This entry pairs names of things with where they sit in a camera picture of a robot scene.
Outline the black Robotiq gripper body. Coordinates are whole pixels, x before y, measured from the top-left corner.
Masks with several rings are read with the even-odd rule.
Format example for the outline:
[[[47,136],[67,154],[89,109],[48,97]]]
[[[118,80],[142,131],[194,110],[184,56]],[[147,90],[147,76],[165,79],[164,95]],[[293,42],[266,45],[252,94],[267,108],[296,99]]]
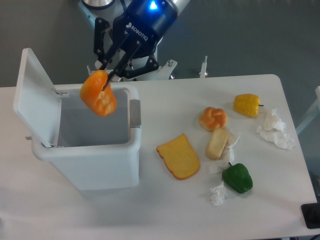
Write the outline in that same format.
[[[157,45],[178,17],[178,9],[170,0],[134,0],[112,26],[112,56],[124,51],[114,72],[124,73],[131,60],[147,57],[147,73],[158,69],[154,53]]]

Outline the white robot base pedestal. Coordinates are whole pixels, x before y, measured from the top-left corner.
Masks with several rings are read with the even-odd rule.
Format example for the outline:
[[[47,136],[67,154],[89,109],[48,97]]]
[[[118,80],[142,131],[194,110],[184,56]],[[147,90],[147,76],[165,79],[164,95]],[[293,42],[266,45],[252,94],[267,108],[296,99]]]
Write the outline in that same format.
[[[128,69],[137,69],[145,65],[147,61],[147,57],[138,58],[131,60],[131,63],[127,66]],[[114,76],[110,83],[116,83],[116,82],[132,82],[132,81],[149,81],[149,80],[173,80],[173,72],[176,66],[178,65],[178,62],[169,59],[165,65],[160,66],[158,70],[138,76],[136,78],[127,79],[125,77],[119,78],[117,76]],[[104,71],[109,74],[113,69],[105,69]]]

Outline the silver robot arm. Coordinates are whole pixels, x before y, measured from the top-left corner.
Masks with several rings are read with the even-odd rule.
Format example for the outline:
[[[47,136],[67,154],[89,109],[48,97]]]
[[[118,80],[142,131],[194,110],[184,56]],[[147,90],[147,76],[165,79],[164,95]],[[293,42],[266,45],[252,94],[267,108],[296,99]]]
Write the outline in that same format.
[[[94,30],[95,68],[108,82],[171,79],[177,62],[158,63],[158,46],[187,0],[81,0]]]

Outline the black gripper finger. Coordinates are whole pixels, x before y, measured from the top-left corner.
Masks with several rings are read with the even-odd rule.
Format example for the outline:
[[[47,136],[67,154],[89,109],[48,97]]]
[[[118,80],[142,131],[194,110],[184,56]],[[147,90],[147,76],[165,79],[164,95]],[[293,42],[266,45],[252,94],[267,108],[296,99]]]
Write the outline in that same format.
[[[117,52],[117,46],[113,43],[113,28],[111,24],[102,17],[97,17],[94,24],[94,42],[93,52],[97,56],[97,61],[100,63],[99,70],[105,70],[108,65],[113,61]],[[105,38],[111,39],[111,45],[108,50],[105,50]]]
[[[136,77],[157,71],[159,69],[159,64],[153,55],[150,55],[145,62],[144,66],[135,69],[127,69],[127,66],[131,63],[131,59],[127,54],[125,54],[115,66],[115,68],[108,74],[107,81],[102,87],[104,91],[109,83],[112,81],[114,76],[118,78],[134,79]]]

